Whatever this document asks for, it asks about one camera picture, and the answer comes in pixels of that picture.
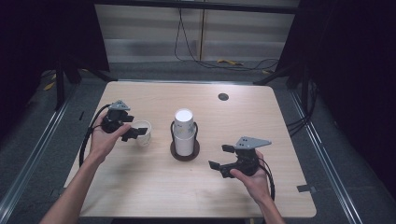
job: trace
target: hand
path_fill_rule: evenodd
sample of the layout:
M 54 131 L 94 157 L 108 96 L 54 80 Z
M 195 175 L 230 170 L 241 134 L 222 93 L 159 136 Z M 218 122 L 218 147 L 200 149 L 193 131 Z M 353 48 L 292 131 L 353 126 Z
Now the hand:
M 116 141 L 131 129 L 131 125 L 124 124 L 114 133 L 106 133 L 100 126 L 105 115 L 106 114 L 101 114 L 93 125 L 94 129 L 92 131 L 91 150 L 88 155 L 89 157 L 94 157 L 99 163 L 102 163 L 105 160 L 106 156 L 116 144 Z
M 260 159 L 263 160 L 263 155 L 260 153 L 260 151 L 256 150 L 256 154 Z M 268 188 L 267 174 L 263 169 L 258 169 L 256 174 L 252 176 L 244 175 L 237 169 L 232 169 L 230 174 L 244 183 L 245 187 L 247 188 L 247 192 L 256 203 L 271 197 L 270 190 Z

